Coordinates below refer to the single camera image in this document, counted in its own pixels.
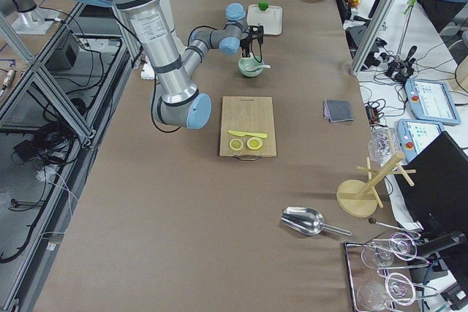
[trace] wooden cutting board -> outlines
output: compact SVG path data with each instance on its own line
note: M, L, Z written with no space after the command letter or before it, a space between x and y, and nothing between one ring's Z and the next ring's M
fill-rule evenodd
M259 150L247 148L249 136L236 137L228 130L266 133L263 146ZM229 147L231 139L240 139L244 146L239 151ZM273 99L258 96L223 96L221 115L220 156L261 156L276 157L276 138L273 119Z

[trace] gray cloth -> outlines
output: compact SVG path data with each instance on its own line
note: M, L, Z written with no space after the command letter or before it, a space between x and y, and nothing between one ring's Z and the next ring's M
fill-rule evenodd
M354 120L351 104L342 100L325 100L323 102L323 117L330 120L330 122Z

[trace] stainless steel scoop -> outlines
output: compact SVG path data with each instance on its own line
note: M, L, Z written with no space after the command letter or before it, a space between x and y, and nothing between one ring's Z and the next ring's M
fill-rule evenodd
M325 224L323 215L313 208L288 207L283 211L281 220L289 228L308 236L317 235L322 230L352 236L349 230Z

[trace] white tray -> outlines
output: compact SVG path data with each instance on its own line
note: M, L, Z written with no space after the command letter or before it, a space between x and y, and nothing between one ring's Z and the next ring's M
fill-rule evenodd
M263 33L277 36L282 29L283 8L270 5L262 11L258 5L249 5L247 10L247 24L249 26L263 26Z

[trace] monitor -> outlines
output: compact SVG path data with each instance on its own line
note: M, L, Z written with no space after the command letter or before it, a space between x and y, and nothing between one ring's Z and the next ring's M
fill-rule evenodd
M468 156L452 137L442 132L406 169L415 186L401 175L396 181L414 221L423 226L423 237L433 240L460 231L468 235ZM459 286L468 294L468 243L439 252Z

